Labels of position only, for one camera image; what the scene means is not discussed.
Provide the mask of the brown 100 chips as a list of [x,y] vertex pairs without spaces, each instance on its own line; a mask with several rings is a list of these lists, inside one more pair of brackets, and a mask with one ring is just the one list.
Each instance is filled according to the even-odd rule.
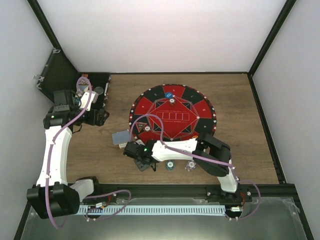
[[145,132],[149,132],[150,129],[151,129],[151,128],[150,128],[149,126],[145,126],[145,127],[144,127],[144,131],[145,131]]
[[171,98],[171,99],[169,99],[169,103],[171,104],[171,105],[174,105],[175,104],[175,99],[174,98]]

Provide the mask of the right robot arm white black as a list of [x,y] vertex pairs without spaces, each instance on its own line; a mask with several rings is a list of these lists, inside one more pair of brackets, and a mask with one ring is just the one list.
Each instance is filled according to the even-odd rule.
[[231,147],[217,138],[201,133],[182,141],[147,140],[127,142],[123,155],[133,159],[140,171],[165,161],[189,161],[207,174],[217,177],[223,198],[229,202],[240,196],[238,177],[232,164]]

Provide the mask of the teal chip stack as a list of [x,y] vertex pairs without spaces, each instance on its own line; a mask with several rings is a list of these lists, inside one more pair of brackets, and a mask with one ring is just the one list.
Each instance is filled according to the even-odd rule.
[[166,169],[167,169],[168,171],[171,171],[171,170],[173,170],[174,167],[175,167],[175,162],[174,162],[173,160],[168,160],[168,161],[166,162],[165,167],[166,167]]

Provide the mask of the blue small blind button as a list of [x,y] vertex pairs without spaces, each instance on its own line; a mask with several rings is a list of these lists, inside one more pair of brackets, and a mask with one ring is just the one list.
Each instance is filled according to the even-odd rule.
[[165,98],[167,98],[167,99],[173,98],[173,94],[172,94],[171,92],[165,92],[165,93],[164,93],[164,96],[165,96]]

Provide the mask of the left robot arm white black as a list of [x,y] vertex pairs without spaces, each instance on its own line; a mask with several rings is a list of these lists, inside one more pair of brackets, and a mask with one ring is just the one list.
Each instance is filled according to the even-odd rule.
[[53,94],[53,106],[43,120],[45,152],[41,172],[26,194],[41,219],[76,214],[83,199],[97,202],[102,196],[95,176],[82,177],[72,185],[67,181],[67,156],[74,126],[100,127],[109,117],[104,109],[92,108],[98,96],[93,90],[81,94],[59,90]]

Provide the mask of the triangular all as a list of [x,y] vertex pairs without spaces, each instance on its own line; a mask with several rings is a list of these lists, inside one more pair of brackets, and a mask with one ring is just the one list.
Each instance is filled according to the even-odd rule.
[[148,123],[146,123],[146,122],[136,122],[135,126],[137,128],[137,131],[140,133],[141,131],[143,131],[145,129],[145,127],[148,126]]

